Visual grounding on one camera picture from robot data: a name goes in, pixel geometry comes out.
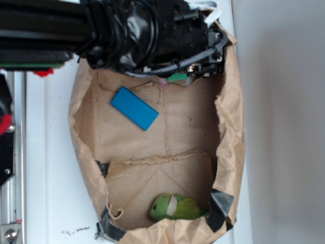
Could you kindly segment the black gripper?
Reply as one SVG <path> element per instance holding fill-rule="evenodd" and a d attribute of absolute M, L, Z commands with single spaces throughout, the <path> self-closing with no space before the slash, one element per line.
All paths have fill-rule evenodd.
<path fill-rule="evenodd" d="M 215 16 L 217 4 L 213 1 L 154 3 L 158 39 L 152 74 L 159 76 L 159 87 L 166 87 L 166 78 L 175 73 L 201 77 L 223 72 L 228 35 Z"/>

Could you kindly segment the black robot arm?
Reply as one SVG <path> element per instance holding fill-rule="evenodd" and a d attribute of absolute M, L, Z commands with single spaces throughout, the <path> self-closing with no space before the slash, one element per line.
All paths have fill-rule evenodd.
<path fill-rule="evenodd" d="M 1 68 L 47 71 L 74 55 L 135 78 L 224 70 L 227 33 L 187 1 L 1 1 Z"/>

